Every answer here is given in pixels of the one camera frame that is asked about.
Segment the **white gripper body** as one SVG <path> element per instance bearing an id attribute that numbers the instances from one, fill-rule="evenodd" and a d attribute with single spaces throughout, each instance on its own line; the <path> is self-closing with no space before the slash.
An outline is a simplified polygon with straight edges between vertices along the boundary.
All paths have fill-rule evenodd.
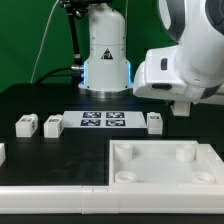
<path id="1" fill-rule="evenodd" d="M 133 93 L 137 97 L 204 104 L 224 104 L 224 85 L 212 96 L 196 99 L 175 68 L 177 46 L 152 49 L 136 71 Z"/>

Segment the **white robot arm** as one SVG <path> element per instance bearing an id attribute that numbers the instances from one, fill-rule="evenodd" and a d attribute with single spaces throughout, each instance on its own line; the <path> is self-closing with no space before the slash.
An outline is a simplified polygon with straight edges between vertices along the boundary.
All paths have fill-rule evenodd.
<path id="1" fill-rule="evenodd" d="M 90 55 L 79 88 L 95 95 L 129 88 L 138 97 L 203 102 L 224 92 L 224 0 L 157 0 L 175 46 L 151 49 L 130 76 L 125 21 L 107 4 L 89 7 Z"/>

